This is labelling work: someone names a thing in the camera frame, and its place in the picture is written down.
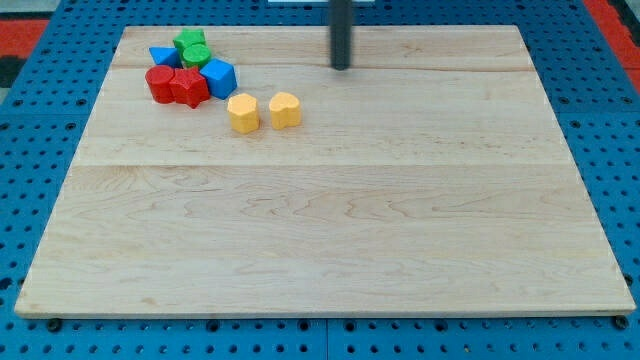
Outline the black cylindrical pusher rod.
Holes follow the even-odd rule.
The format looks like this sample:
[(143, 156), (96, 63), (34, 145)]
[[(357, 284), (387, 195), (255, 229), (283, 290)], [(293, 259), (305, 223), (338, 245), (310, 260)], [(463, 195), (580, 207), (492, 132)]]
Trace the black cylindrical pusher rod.
[(353, 2), (329, 0), (328, 13), (330, 65), (344, 71), (351, 65)]

